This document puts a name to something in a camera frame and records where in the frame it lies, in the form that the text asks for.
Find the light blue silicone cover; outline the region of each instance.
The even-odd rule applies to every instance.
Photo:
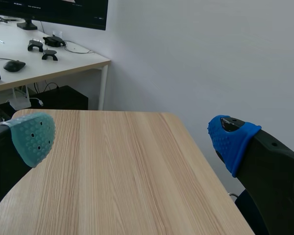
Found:
[[[50,115],[34,113],[0,125],[11,129],[13,144],[29,167],[36,167],[50,152],[55,136],[55,124]]]

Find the white stand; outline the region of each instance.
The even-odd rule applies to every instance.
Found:
[[[29,94],[28,94],[28,89],[27,85],[26,87],[26,97],[16,97],[14,88],[12,88],[12,93],[13,93],[13,100],[10,100],[10,105],[14,110],[21,110],[21,109],[27,109],[31,107],[31,103],[29,101]]]

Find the blue silicone cover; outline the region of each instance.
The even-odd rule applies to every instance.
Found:
[[[50,115],[34,113],[0,125],[10,128],[13,144],[29,167],[36,167],[50,152],[55,136],[55,124]]]
[[[229,117],[225,115],[214,117],[209,122],[208,134],[212,140],[213,147],[221,154],[226,168],[233,177],[236,177],[246,147],[250,139],[261,129],[261,126],[245,122],[238,130],[227,132],[222,127],[221,118]]]

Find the monitor screen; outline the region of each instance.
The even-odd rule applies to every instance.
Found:
[[[0,0],[0,14],[106,29],[108,0]]]

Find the wood grain tabletop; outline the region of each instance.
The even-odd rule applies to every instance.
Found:
[[[53,148],[0,203],[0,235],[253,234],[175,115],[43,112]]]

